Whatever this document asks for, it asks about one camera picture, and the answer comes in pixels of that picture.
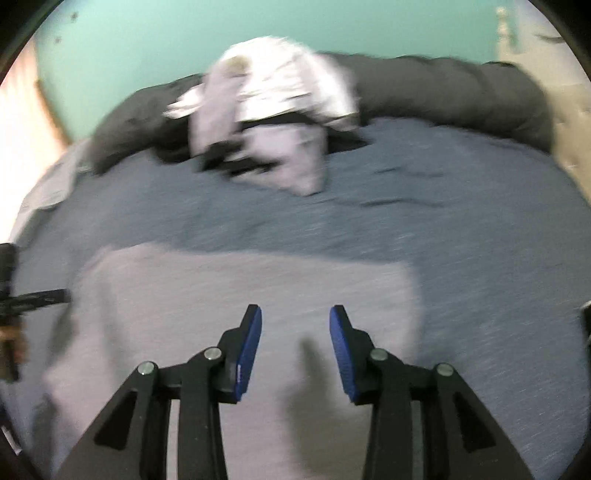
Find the green wall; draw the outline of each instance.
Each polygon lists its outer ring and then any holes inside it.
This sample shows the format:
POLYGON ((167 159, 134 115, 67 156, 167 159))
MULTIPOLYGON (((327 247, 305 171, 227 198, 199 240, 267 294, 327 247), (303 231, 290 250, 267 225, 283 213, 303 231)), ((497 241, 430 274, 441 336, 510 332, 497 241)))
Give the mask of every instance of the green wall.
POLYGON ((39 29, 41 80, 73 139, 133 91, 204 71, 262 35, 317 50, 495 59, 510 0, 65 0, 39 29))

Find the cream bed frame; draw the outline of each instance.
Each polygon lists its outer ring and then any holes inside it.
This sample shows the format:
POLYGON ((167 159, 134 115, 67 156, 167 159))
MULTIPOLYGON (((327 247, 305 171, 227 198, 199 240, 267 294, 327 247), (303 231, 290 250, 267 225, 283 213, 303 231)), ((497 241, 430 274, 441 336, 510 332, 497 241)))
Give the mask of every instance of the cream bed frame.
POLYGON ((516 64, 545 90, 554 114, 554 158, 591 204, 591 82, 549 22, 556 36, 533 35, 537 40, 516 52, 507 10, 498 8, 497 16, 498 59, 516 64))

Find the gray blanket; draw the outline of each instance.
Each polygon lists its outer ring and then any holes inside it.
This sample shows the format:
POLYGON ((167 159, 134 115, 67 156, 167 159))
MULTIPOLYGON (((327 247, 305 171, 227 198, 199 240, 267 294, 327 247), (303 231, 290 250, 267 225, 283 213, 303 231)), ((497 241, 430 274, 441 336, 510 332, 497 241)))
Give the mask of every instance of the gray blanket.
POLYGON ((536 477, 558 477, 588 425, 589 207, 512 141, 407 119, 364 134, 307 198, 149 151, 80 181, 17 272, 17 293, 74 290, 70 315, 28 317, 31 362, 2 392, 43 470, 136 363, 183 361, 258 302, 251 389, 222 411, 230 474, 359 478, 367 411, 339 393, 326 325, 341 301, 404 359, 454 364, 536 477))

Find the blue gripper pad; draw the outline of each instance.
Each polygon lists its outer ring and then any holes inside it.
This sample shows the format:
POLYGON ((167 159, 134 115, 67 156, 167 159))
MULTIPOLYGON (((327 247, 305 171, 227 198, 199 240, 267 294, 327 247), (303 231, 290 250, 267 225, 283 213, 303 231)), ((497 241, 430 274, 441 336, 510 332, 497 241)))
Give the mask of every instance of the blue gripper pad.
POLYGON ((349 349, 349 344, 345 338, 345 332, 341 325, 339 314, 333 307, 330 309, 329 320, 330 338, 335 349, 336 362, 339 366, 340 379, 343 382, 343 390, 349 396, 351 402, 355 402, 359 397, 359 392, 355 387, 355 370, 353 369, 353 358, 349 349))
POLYGON ((252 366, 255 362, 256 349, 262 332, 262 311, 256 308, 246 339, 242 344, 242 351, 236 362, 236 385, 234 393, 236 400, 240 401, 248 389, 248 382, 251 379, 252 366))

